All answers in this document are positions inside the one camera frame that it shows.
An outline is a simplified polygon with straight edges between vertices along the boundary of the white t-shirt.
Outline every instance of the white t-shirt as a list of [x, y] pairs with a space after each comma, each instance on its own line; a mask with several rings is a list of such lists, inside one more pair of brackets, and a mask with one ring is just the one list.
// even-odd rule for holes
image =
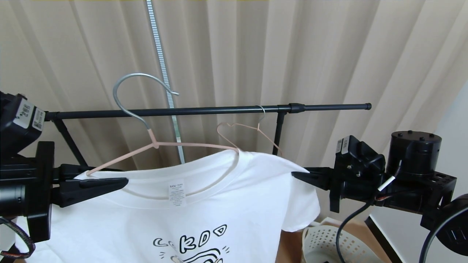
[[[129, 183], [54, 205], [51, 239], [27, 262], [274, 263], [281, 229], [303, 229], [320, 211], [315, 188], [292, 171], [306, 172], [271, 154], [225, 150], [174, 167], [95, 172], [91, 178]], [[24, 218], [18, 224], [27, 230]], [[16, 245], [27, 251], [20, 239]]]

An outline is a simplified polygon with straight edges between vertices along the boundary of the white laundry basket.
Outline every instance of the white laundry basket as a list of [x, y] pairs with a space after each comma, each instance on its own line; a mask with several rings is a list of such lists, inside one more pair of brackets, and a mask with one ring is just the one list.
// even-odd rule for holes
[[[302, 263], [340, 263], [335, 247], [335, 226], [315, 226], [302, 234]], [[383, 263], [361, 240], [341, 231], [340, 251], [346, 263]]]

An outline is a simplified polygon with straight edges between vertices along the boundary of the hanger hook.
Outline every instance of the hanger hook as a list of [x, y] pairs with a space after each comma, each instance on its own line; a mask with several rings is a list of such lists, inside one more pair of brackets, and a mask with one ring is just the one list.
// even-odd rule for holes
[[265, 118], [265, 116], [266, 116], [266, 112], [265, 112], [265, 109], [263, 108], [263, 106], [260, 106], [260, 105], [256, 105], [256, 106], [262, 108], [262, 110], [263, 110], [263, 116], [258, 120], [258, 124], [260, 125], [260, 122], [261, 122], [261, 121], [263, 120], [263, 118]]
[[127, 74], [125, 76], [123, 76], [122, 78], [120, 78], [117, 83], [114, 85], [114, 89], [112, 90], [112, 95], [114, 96], [114, 100], [117, 104], [117, 106], [123, 111], [125, 112], [126, 114], [130, 115], [130, 116], [133, 116], [135, 118], [137, 118], [138, 120], [140, 120], [141, 122], [143, 122], [146, 126], [146, 129], [147, 130], [150, 130], [150, 127], [148, 125], [148, 123], [140, 116], [136, 115], [135, 113], [133, 112], [130, 112], [129, 110], [127, 110], [126, 108], [123, 107], [123, 105], [120, 103], [120, 100], [118, 99], [117, 97], [117, 90], [118, 90], [118, 87], [120, 86], [120, 84], [122, 84], [122, 82], [128, 78], [131, 78], [131, 77], [137, 77], [137, 76], [141, 76], [141, 77], [147, 77], [147, 78], [150, 78], [150, 79], [153, 79], [157, 82], [159, 82], [165, 89], [167, 92], [169, 92], [170, 94], [174, 94], [176, 96], [179, 96], [179, 93], [178, 92], [175, 92], [175, 91], [172, 91], [166, 84], [164, 84], [164, 82], [162, 82], [160, 79], [152, 76], [152, 75], [149, 75], [149, 74], [145, 74], [145, 73], [131, 73], [131, 74]]

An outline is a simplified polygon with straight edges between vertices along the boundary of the shirt neckline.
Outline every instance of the shirt neckline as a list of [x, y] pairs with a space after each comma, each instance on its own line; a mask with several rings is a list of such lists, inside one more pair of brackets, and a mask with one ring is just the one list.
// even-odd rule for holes
[[[230, 168], [226, 170], [225, 174], [221, 176], [215, 184], [207, 186], [207, 188], [202, 191], [192, 194], [189, 193], [186, 196], [186, 204], [189, 206], [192, 203], [216, 194], [228, 186], [242, 173], [243, 170], [245, 170], [251, 160], [251, 157], [252, 155], [250, 153], [243, 152], [241, 150], [239, 150], [239, 153], [233, 150], [224, 150], [198, 160], [172, 167], [126, 172], [97, 171], [91, 176], [87, 176], [86, 172], [84, 172], [77, 176], [76, 179], [126, 177], [129, 179], [129, 184], [132, 183], [132, 181], [168, 184], [168, 182], [172, 180], [185, 178], [187, 176], [204, 176], [206, 172], [216, 169], [216, 167], [225, 166], [226, 164], [231, 163], [232, 165]], [[125, 188], [126, 187], [121, 190], [105, 194], [100, 196], [100, 198], [120, 206], [139, 209], [176, 209], [184, 207], [174, 206], [168, 198], [156, 199], [142, 197], [127, 191]]]

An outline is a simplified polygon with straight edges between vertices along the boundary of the curtain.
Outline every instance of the curtain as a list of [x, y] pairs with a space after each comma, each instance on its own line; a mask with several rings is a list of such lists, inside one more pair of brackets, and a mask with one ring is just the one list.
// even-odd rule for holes
[[[284, 157], [305, 167], [334, 164], [336, 141], [354, 135], [387, 154], [397, 130], [433, 132], [468, 78], [468, 1], [161, 1], [152, 2], [176, 107], [366, 103], [370, 111], [286, 116]], [[48, 111], [117, 110], [112, 87], [123, 75], [161, 77], [145, 1], [0, 1], [0, 88]], [[166, 108], [163, 88], [132, 78], [119, 89], [129, 109]], [[183, 142], [225, 144], [220, 122], [256, 126], [261, 114], [177, 117]], [[145, 118], [160, 141], [174, 141], [171, 117]], [[134, 118], [66, 120], [89, 165], [149, 143]], [[274, 136], [276, 115], [261, 129]], [[250, 129], [221, 128], [246, 151], [271, 152]], [[76, 163], [56, 142], [56, 164]], [[24, 150], [33, 155], [33, 144]], [[216, 150], [185, 147], [186, 161]], [[179, 164], [176, 147], [117, 164], [150, 169]], [[362, 204], [343, 200], [322, 216], [343, 219]], [[368, 213], [360, 215], [365, 218]]]

